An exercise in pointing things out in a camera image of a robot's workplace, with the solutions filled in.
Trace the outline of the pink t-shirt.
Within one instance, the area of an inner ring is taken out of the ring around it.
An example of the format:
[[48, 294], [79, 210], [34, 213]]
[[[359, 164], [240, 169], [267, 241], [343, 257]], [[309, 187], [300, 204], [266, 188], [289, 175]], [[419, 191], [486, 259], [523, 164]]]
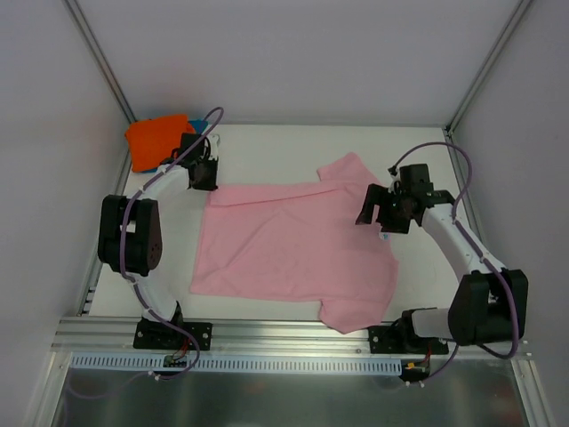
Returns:
[[190, 291], [280, 302], [319, 302], [319, 319], [348, 334], [380, 324], [398, 262], [377, 225], [358, 226], [377, 178], [348, 153], [317, 182], [231, 184], [205, 204]]

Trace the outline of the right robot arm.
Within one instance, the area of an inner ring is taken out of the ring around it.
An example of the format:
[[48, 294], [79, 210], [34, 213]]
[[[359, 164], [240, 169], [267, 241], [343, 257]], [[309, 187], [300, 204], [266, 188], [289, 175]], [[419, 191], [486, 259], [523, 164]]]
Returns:
[[427, 165], [403, 166], [393, 174], [388, 187], [368, 186], [356, 223], [377, 222], [384, 234], [406, 234], [416, 223], [438, 245], [458, 280], [449, 308], [403, 312], [398, 345], [410, 353], [429, 339], [480, 348], [496, 342], [517, 347], [525, 332], [527, 276], [484, 248], [459, 218], [453, 195], [435, 189]]

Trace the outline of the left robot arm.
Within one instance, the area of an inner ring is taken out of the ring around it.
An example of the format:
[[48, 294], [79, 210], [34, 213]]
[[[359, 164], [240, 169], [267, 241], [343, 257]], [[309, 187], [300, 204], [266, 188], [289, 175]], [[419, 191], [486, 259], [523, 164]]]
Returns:
[[104, 197], [99, 260], [131, 286], [141, 308], [133, 347], [176, 350], [188, 343], [180, 303], [160, 283], [163, 255], [160, 209], [189, 189], [217, 189], [220, 137], [184, 133], [180, 146], [129, 197]]

